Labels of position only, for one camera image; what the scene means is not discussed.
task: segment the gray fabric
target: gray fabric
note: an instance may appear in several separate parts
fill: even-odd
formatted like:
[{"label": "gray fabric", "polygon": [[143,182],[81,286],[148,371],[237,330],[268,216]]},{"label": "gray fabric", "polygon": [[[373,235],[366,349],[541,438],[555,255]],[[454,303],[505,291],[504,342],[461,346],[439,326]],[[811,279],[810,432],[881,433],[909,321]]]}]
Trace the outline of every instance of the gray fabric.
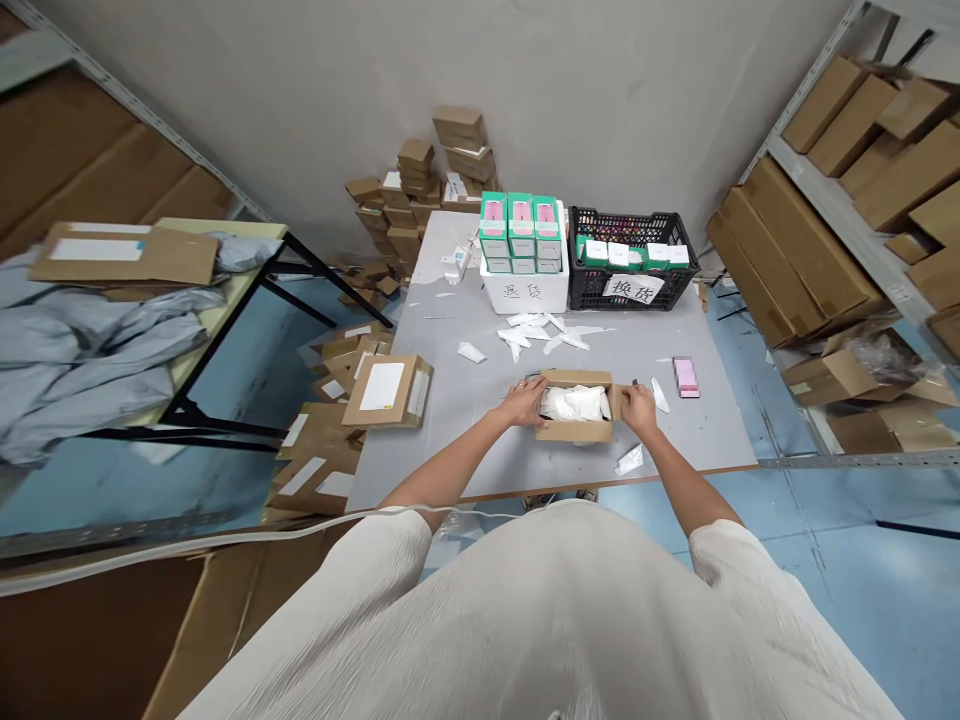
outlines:
[{"label": "gray fabric", "polygon": [[12,465],[45,460],[52,444],[118,424],[173,397],[173,381],[165,367],[120,378],[21,418],[0,442],[0,457]]},{"label": "gray fabric", "polygon": [[207,235],[220,241],[217,253],[219,272],[246,272],[260,267],[281,245],[281,241],[274,238],[241,237],[225,232],[209,232]]},{"label": "gray fabric", "polygon": [[6,435],[17,420],[39,408],[43,394],[69,369],[69,365],[38,363],[0,370],[0,437]]},{"label": "gray fabric", "polygon": [[171,318],[134,338],[113,355],[94,358],[71,370],[44,395],[55,402],[89,388],[161,365],[207,339],[206,328],[193,313]]},{"label": "gray fabric", "polygon": [[0,369],[72,362],[79,354],[73,329],[46,308],[0,310]]},{"label": "gray fabric", "polygon": [[55,287],[50,283],[27,280],[30,266],[37,259],[40,246],[34,245],[23,253],[0,265],[0,308],[18,305]]},{"label": "gray fabric", "polygon": [[44,295],[35,307],[49,310],[74,329],[85,355],[97,353],[140,303],[113,302],[93,290],[61,288]]},{"label": "gray fabric", "polygon": [[107,347],[117,347],[153,326],[188,312],[201,312],[227,301],[219,288],[187,288],[147,300],[123,318]]}]

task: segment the black plastic crate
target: black plastic crate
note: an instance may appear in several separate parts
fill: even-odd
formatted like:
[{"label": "black plastic crate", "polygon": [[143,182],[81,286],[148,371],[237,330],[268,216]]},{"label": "black plastic crate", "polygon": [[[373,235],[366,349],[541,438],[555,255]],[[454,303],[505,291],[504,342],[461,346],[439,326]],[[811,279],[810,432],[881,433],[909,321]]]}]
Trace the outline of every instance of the black plastic crate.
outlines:
[{"label": "black plastic crate", "polygon": [[[686,245],[690,255],[690,267],[678,270],[641,270],[639,274],[658,277],[663,287],[649,305],[625,297],[604,297],[607,281],[614,275],[610,270],[584,265],[576,257],[577,235],[588,235],[594,240],[618,242],[632,248],[644,247],[647,243]],[[687,285],[700,271],[690,238],[677,213],[654,213],[653,215],[604,215],[593,208],[570,208],[570,242],[567,243],[570,259],[570,309],[571,310],[672,310]]]}]

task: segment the white cord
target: white cord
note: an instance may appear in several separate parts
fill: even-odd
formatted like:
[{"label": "white cord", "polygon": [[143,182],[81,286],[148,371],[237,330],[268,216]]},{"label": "white cord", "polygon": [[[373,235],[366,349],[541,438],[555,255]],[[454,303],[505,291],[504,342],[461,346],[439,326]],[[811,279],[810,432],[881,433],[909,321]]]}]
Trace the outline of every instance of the white cord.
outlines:
[{"label": "white cord", "polygon": [[[545,509],[537,508],[531,512],[538,512]],[[325,523],[303,528],[302,530],[286,530],[284,532],[246,532],[233,535],[217,535],[215,537],[194,538],[192,540],[181,540],[180,542],[160,545],[158,547],[146,548],[129,555],[99,560],[88,565],[80,567],[67,568],[59,572],[46,573],[43,575],[34,575],[31,577],[16,578],[14,580],[0,581],[0,597],[10,595],[19,595],[20,593],[33,592],[34,590],[43,590],[44,588],[61,585],[74,580],[81,580],[91,575],[107,572],[108,570],[117,570],[118,568],[135,565],[136,563],[146,562],[148,560],[160,560],[162,558],[173,557],[183,553],[196,552],[197,550],[209,550],[211,548],[223,545],[236,545],[246,542],[273,542],[279,540],[296,540],[298,538],[313,535],[313,533],[326,530],[327,528],[341,523],[350,522],[358,518],[371,517],[373,515],[399,515],[408,510],[423,510],[424,512],[455,512],[461,515],[482,515],[488,518],[509,518],[514,519],[522,517],[521,515],[510,515],[508,513],[485,513],[480,510],[460,510],[455,507],[432,508],[429,505],[409,505],[392,510],[364,510],[363,512],[351,513],[343,517],[328,520]]]}]

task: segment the hand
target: hand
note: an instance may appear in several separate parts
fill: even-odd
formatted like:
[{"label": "hand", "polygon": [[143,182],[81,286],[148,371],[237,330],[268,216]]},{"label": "hand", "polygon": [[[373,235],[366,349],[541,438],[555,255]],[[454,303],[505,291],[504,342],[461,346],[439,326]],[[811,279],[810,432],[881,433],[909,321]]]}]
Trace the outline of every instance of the hand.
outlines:
[{"label": "hand", "polygon": [[621,387],[620,417],[641,441],[657,431],[657,403],[644,385]]},{"label": "hand", "polygon": [[514,425],[533,425],[547,427],[540,417],[540,396],[547,389],[547,379],[537,375],[529,381],[521,380],[507,391],[507,397],[492,412],[501,415],[512,427]]}]

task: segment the table leg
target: table leg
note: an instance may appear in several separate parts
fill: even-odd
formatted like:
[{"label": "table leg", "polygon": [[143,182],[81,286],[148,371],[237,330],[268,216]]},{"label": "table leg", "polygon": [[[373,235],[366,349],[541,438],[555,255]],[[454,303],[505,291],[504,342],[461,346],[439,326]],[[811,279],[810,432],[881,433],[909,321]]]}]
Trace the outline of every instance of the table leg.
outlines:
[{"label": "table leg", "polygon": [[287,234],[283,236],[283,240],[287,244],[287,247],[302,257],[318,274],[323,275],[325,278],[327,278],[327,280],[340,288],[342,292],[353,298],[354,302],[366,310],[367,314],[379,320],[384,327],[393,327],[393,323],[387,318],[386,315],[373,307],[373,305],[368,303],[354,288],[350,287],[346,282],[344,282],[343,278],[331,270],[327,264],[323,262],[323,260],[310,252],[310,250],[308,250],[307,247],[300,242],[293,233],[287,232]]},{"label": "table leg", "polygon": [[320,322],[322,322],[322,323],[323,323],[324,325],[326,325],[327,327],[336,327],[336,326],[337,326],[337,324],[336,324],[333,320],[331,320],[330,318],[328,318],[326,315],[324,315],[323,313],[321,313],[319,310],[315,310],[314,308],[312,308],[312,307],[310,307],[309,305],[307,305],[303,300],[301,300],[300,298],[298,298],[296,295],[293,295],[293,294],[287,292],[287,291],[284,290],[282,287],[280,287],[280,286],[277,285],[275,282],[273,282],[273,280],[271,280],[270,278],[263,278],[263,279],[260,281],[260,285],[261,285],[262,287],[265,287],[267,290],[269,290],[270,292],[272,292],[274,295],[276,295],[276,296],[277,296],[278,298],[280,298],[281,300],[286,300],[288,303],[290,303],[291,305],[293,305],[293,306],[294,306],[295,308],[297,308],[298,310],[301,310],[301,311],[305,312],[307,315],[309,315],[310,317],[312,317],[314,320],[319,320]]}]

